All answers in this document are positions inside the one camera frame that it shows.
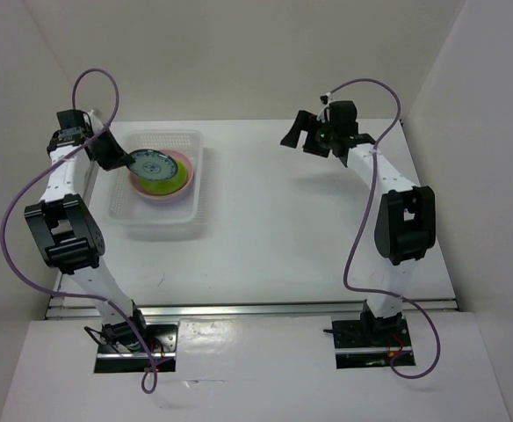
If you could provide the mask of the green plastic plate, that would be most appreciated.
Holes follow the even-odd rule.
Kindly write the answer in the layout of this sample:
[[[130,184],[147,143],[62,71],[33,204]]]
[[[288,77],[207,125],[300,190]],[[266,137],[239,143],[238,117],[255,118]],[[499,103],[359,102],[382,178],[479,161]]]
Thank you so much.
[[[149,181],[144,178],[139,179],[140,187],[152,195],[169,195],[180,190],[186,185],[189,178],[189,172],[181,161],[177,161],[177,173],[164,181]]]

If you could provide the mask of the blue floral ceramic plate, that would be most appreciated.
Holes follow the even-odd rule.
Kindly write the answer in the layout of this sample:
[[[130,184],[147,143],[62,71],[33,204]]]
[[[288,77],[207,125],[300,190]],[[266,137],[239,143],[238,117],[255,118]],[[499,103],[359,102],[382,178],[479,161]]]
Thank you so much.
[[[171,156],[154,149],[137,149],[130,154],[134,160],[128,169],[138,178],[166,181],[178,173],[178,164]]]

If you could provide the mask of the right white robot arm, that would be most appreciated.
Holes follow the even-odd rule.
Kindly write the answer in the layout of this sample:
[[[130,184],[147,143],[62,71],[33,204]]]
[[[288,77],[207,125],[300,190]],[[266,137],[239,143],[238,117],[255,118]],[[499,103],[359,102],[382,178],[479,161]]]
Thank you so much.
[[[75,280],[105,324],[154,304],[328,302],[370,291],[359,333],[390,335],[418,260],[436,240],[435,197],[375,149],[369,135],[310,131],[302,154],[283,121],[147,127],[122,135],[139,170],[99,175],[91,209],[105,253]],[[334,161],[326,155],[336,153]]]

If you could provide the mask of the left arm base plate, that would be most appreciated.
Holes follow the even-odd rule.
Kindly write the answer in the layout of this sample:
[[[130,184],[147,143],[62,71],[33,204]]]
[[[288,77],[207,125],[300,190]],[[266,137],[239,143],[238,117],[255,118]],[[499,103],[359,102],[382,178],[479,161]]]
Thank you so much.
[[[121,343],[110,343],[100,331],[89,326],[85,326],[84,330],[97,345],[95,374],[142,373],[149,367],[148,356],[136,339],[131,345],[123,346]],[[146,334],[145,343],[157,364],[156,371],[175,372],[178,323],[148,324]]]

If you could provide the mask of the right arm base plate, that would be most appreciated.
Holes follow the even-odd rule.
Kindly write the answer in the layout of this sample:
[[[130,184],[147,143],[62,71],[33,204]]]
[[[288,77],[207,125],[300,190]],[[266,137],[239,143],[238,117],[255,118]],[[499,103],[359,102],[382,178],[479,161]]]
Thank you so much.
[[[337,369],[389,367],[396,358],[396,367],[413,367],[415,356],[402,320],[397,328],[383,331],[368,338],[358,320],[336,320],[323,332],[333,340]]]

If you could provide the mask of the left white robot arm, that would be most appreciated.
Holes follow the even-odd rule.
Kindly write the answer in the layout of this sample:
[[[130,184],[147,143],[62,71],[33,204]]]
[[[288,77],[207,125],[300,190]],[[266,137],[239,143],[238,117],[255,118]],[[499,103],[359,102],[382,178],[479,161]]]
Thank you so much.
[[[98,342],[139,352],[148,344],[150,330],[105,263],[104,237],[83,199],[93,160],[86,149],[67,157],[91,136],[84,127],[54,133],[47,153],[60,166],[50,174],[40,201],[25,208],[25,220],[47,266],[70,276],[94,297],[102,324]]]

